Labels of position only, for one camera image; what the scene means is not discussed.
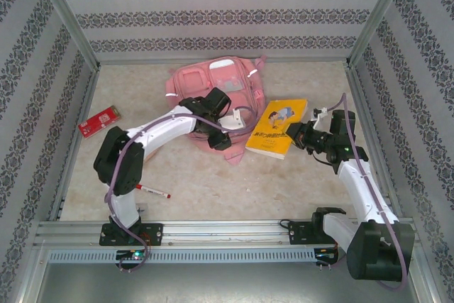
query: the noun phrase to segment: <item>pink backpack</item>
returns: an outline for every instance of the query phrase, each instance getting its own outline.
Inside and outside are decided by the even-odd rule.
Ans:
[[[179,68],[166,82],[165,90],[170,108],[187,97],[205,97],[214,87],[225,92],[232,100],[229,114],[239,106],[249,106],[259,119],[265,110],[265,95],[258,70],[265,64],[262,56],[253,64],[250,60],[238,57],[222,57]],[[246,126],[254,124],[256,118],[247,110],[241,111]],[[232,165],[237,165],[243,157],[250,133],[230,133],[232,146],[226,150],[214,150],[208,145],[206,136],[199,133],[188,134],[189,138],[202,150],[224,155]]]

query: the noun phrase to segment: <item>metal bracket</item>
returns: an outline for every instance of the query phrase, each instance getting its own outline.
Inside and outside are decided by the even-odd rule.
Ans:
[[[149,246],[161,246],[163,225],[142,223],[137,233]],[[120,234],[112,224],[103,224],[99,237],[100,246],[141,246],[129,235]]]
[[[334,265],[340,260],[338,248],[315,248],[314,252],[317,265],[329,266],[331,269],[330,265]]]
[[[336,244],[324,233],[316,233],[311,221],[290,221],[288,225],[291,245]]]

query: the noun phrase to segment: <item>backpack strap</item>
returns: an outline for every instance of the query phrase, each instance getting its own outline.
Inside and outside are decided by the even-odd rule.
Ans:
[[[266,60],[267,60],[267,56],[266,55],[261,55],[260,58],[256,58],[255,59],[254,64],[255,64],[255,67],[257,68],[258,71],[263,69],[263,67],[265,66],[265,61]]]

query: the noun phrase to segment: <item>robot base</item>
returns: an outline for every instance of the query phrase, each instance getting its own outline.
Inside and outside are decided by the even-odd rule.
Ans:
[[[102,226],[99,237],[100,246],[142,246],[136,239],[129,236],[118,226],[111,217],[109,224]],[[129,230],[135,235],[140,236],[149,246],[161,246],[162,224],[142,224],[140,218],[132,225]]]

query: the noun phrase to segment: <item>cable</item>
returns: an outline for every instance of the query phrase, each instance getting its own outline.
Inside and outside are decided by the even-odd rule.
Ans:
[[[325,260],[322,260],[322,259],[317,259],[315,264],[317,265],[317,263],[322,263],[322,264],[324,264],[326,266],[330,266],[331,267],[330,263],[328,263],[328,262],[326,262]]]
[[[151,237],[146,233],[146,232],[143,232],[139,235],[139,237],[143,236],[143,240],[144,241],[148,241],[148,246],[151,248]]]
[[[287,221],[289,224],[290,224],[290,223],[293,223],[293,221],[292,221],[292,220],[289,220],[289,219],[283,219],[283,220],[281,220],[281,221],[279,222],[279,225],[280,225],[281,227],[283,227],[283,228],[285,228],[286,230],[288,230],[288,229],[289,229],[288,225],[287,225],[287,226],[282,225],[282,223],[283,223],[284,221]]]
[[[221,116],[221,119],[222,119],[225,115],[227,115],[228,111],[230,110],[231,105],[232,105],[232,102],[230,101],[230,102],[228,103],[227,110],[226,110],[226,112],[224,113],[224,115]]]
[[[249,108],[248,106],[239,106],[238,109],[247,109],[249,111],[251,111],[253,114],[255,114],[255,112]],[[120,260],[120,263],[118,264],[118,267],[120,268],[120,271],[128,271],[129,273],[131,272],[134,272],[136,270],[138,270],[139,268],[141,268],[146,260],[148,259],[148,256],[150,254],[149,250],[148,250],[148,246],[147,246],[147,243],[140,237],[140,236],[137,236],[135,235],[133,232],[129,231],[129,229],[124,226],[121,221],[119,221],[117,219],[117,216],[115,214],[115,211],[114,211],[114,207],[113,207],[113,204],[112,204],[112,195],[114,194],[114,187],[115,187],[115,184],[116,184],[116,179],[118,177],[118,172],[120,171],[120,166],[121,166],[121,163],[125,157],[125,154],[126,154],[126,151],[128,150],[128,148],[134,143],[135,140],[137,140],[139,138],[139,136],[141,136],[143,133],[146,133],[147,131],[149,131],[152,127],[162,123],[162,122],[166,122],[168,120],[174,120],[174,119],[177,119],[179,117],[189,117],[189,118],[193,118],[193,119],[197,119],[197,120],[200,120],[206,124],[209,124],[210,126],[213,126],[214,128],[217,128],[219,130],[222,130],[222,131],[226,131],[226,132],[229,132],[229,133],[232,133],[232,132],[238,132],[238,131],[249,131],[250,130],[250,126],[246,126],[245,128],[242,128],[242,129],[229,129],[229,128],[223,128],[221,125],[218,125],[218,124],[215,124],[207,119],[204,119],[203,117],[200,117],[200,116],[197,116],[197,115],[193,115],[193,114],[174,114],[174,115],[169,115],[169,116],[166,116],[166,117],[162,117],[160,119],[157,119],[151,123],[149,123],[147,126],[145,126],[145,128],[139,132],[137,132],[126,144],[125,146],[123,147],[123,149],[121,150],[120,152],[120,155],[118,156],[118,160],[116,161],[116,164],[115,164],[115,168],[113,170],[113,174],[112,174],[112,179],[111,179],[111,184],[109,185],[109,190],[107,191],[105,197],[104,197],[104,202],[107,203],[107,205],[109,206],[109,210],[111,212],[111,217],[112,217],[112,220],[118,225],[120,226],[120,228],[122,230],[124,230],[129,236],[131,236],[132,238],[136,239],[140,244],[143,245],[144,247],[144,251],[145,251],[145,255],[143,256],[143,259],[140,263],[138,263],[134,268],[132,269],[124,269],[121,267],[121,264],[123,262],[123,260]]]
[[[332,108],[333,109],[336,108],[337,106],[340,105],[341,102],[343,102],[343,110],[344,110],[344,113],[345,113],[345,117],[347,118],[348,117],[348,106],[347,106],[347,95],[345,94],[345,92],[342,94],[342,97],[340,98],[339,103],[336,104]],[[408,276],[407,276],[407,273],[406,273],[406,265],[405,265],[404,254],[402,253],[402,248],[401,248],[401,246],[399,244],[399,241],[397,240],[396,233],[392,229],[392,226],[391,226],[391,223],[388,220],[388,217],[383,212],[383,206],[380,204],[380,201],[379,201],[377,195],[375,194],[375,191],[374,191],[374,189],[372,187],[372,183],[370,182],[369,177],[367,176],[366,172],[364,171],[364,168],[361,165],[360,157],[358,156],[358,151],[356,150],[356,147],[355,147],[355,139],[353,138],[353,133],[352,133],[352,129],[350,127],[350,124],[347,124],[346,126],[347,126],[348,137],[350,139],[350,144],[352,145],[353,154],[355,156],[356,163],[358,164],[358,168],[360,170],[360,173],[361,173],[363,179],[366,181],[366,184],[367,184],[367,187],[369,188],[370,194],[372,195],[372,198],[374,199],[374,202],[377,205],[377,208],[379,209],[380,215],[382,216],[383,221],[386,224],[386,227],[387,227],[387,229],[389,231],[389,234],[391,235],[391,239],[392,239],[392,242],[394,244],[394,247],[396,248],[397,256],[399,257],[399,262],[400,262],[400,266],[401,266],[401,270],[402,270],[402,281],[401,281],[401,283],[400,283],[400,285],[398,287],[390,287],[389,285],[386,285],[385,283],[380,282],[380,281],[378,283],[379,283],[379,285],[381,285],[382,287],[384,287],[384,288],[386,288],[388,290],[400,291],[400,290],[402,290],[405,287],[405,285],[407,283],[407,280],[408,280],[408,278],[407,278]]]
[[[340,257],[337,262],[335,262],[334,264],[331,265],[331,267],[335,268],[335,267],[339,266],[339,264],[343,263],[343,261],[345,259],[347,259],[347,253],[344,253],[343,256]]]
[[[340,101],[339,101],[336,105],[334,105],[334,106],[332,106],[331,108],[328,108],[328,109],[326,110],[327,113],[328,113],[329,111],[331,111],[331,110],[336,109],[338,106],[340,106],[340,105],[342,104],[343,99],[344,99],[343,95],[342,95],[342,97],[340,98]]]
[[[258,119],[259,119],[257,113],[249,106],[237,106],[236,108],[234,108],[234,110],[235,109],[248,110],[253,115],[254,121],[249,123],[245,128],[241,128],[241,129],[228,130],[226,128],[222,128],[223,131],[228,131],[229,133],[231,133],[231,135],[230,135],[231,140],[233,140],[234,138],[238,138],[238,137],[249,134],[251,131],[254,130],[255,126],[257,125]],[[206,141],[208,139],[206,136],[191,136],[191,138],[194,140],[201,140],[201,141]]]
[[[317,159],[314,154],[312,154],[312,156],[314,157],[315,160],[319,161],[320,163],[323,163],[324,165],[327,165],[327,166],[332,166],[332,164],[330,164],[329,162],[325,162],[320,159]]]

